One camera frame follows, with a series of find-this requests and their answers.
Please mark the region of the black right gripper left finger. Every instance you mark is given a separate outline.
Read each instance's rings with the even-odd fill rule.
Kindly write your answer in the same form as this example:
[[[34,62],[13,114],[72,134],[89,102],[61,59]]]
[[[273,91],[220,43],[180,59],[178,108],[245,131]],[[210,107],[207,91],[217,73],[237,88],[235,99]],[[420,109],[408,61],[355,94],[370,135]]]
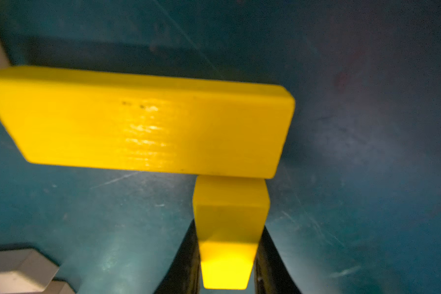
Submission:
[[[171,266],[155,294],[198,294],[200,291],[200,252],[195,221],[187,229]]]

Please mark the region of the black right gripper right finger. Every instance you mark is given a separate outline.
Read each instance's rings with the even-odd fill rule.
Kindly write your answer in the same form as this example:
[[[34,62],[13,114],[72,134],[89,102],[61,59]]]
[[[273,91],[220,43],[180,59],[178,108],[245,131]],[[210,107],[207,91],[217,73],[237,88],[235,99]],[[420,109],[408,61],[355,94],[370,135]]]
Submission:
[[[302,294],[265,227],[258,244],[254,280],[256,294]]]

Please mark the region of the yellow block bar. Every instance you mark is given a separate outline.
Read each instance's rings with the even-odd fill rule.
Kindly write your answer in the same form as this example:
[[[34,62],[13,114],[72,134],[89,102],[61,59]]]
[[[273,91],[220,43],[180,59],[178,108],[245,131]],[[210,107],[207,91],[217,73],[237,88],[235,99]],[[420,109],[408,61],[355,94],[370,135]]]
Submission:
[[[294,110],[278,85],[0,70],[0,121],[33,164],[268,179]]]
[[[270,210],[266,181],[200,175],[192,204],[204,288],[246,289]]]

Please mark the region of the yellow block top bar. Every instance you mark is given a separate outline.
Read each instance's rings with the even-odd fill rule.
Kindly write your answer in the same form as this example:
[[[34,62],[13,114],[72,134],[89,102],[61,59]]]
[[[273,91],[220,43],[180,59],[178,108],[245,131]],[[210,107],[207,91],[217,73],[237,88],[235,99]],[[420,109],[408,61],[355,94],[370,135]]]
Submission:
[[[0,121],[33,164],[268,179],[294,110],[278,85],[0,70]]]

